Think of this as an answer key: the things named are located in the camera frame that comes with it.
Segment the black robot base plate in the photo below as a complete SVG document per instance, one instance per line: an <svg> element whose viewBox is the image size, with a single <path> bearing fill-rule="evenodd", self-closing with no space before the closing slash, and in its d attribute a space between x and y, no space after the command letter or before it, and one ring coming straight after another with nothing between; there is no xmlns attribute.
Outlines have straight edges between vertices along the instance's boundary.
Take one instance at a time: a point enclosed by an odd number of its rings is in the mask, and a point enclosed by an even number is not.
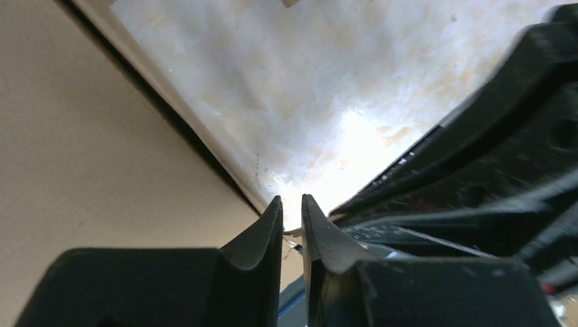
<svg viewBox="0 0 578 327"><path fill-rule="evenodd" d="M577 5L528 27L447 124L331 213L417 256L514 257L577 283Z"/></svg>

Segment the brown cardboard box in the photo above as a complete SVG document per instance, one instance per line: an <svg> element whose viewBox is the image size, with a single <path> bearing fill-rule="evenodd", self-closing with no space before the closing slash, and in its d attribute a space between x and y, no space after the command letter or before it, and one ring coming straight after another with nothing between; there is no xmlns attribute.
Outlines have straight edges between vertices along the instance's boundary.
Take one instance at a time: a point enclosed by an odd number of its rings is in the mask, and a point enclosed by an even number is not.
<svg viewBox="0 0 578 327"><path fill-rule="evenodd" d="M257 214L54 1L1 2L1 325L76 247L219 247Z"/></svg>

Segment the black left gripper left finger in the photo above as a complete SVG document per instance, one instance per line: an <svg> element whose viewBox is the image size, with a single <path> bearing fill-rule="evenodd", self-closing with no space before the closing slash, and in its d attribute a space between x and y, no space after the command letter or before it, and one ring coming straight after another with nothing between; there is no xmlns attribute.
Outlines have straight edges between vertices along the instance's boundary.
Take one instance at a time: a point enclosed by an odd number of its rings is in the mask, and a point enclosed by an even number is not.
<svg viewBox="0 0 578 327"><path fill-rule="evenodd" d="M17 326L276 326L283 208L220 248L76 248L46 270Z"/></svg>

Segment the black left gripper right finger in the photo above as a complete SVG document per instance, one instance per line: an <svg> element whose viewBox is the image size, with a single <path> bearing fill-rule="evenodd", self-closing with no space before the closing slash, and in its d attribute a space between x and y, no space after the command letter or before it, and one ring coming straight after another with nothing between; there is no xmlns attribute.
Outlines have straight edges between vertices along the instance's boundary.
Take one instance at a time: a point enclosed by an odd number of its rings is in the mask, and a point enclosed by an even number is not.
<svg viewBox="0 0 578 327"><path fill-rule="evenodd" d="M379 258L302 197L309 326L557 326L530 270L506 258Z"/></svg>

